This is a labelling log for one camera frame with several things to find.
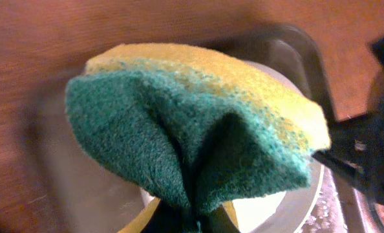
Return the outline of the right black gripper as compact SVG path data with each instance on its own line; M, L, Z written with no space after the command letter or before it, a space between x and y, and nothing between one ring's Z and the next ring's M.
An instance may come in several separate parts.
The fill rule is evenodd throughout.
M384 37L370 49L384 69ZM313 157L371 201L384 205L384 77L377 78L376 85L374 110L331 124L330 149Z

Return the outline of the white plate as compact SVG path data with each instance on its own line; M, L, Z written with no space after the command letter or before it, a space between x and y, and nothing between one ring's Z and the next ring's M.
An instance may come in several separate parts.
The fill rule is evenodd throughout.
M297 232L310 215L323 183L324 167L312 163L312 185L265 197L236 199L203 219L203 232Z

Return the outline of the green and yellow sponge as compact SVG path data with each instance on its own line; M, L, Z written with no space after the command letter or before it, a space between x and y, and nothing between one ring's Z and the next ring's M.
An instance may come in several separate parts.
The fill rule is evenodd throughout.
M322 108L270 71L173 43L119 45L65 90L82 150L153 196L126 232L229 232L236 199L310 185Z

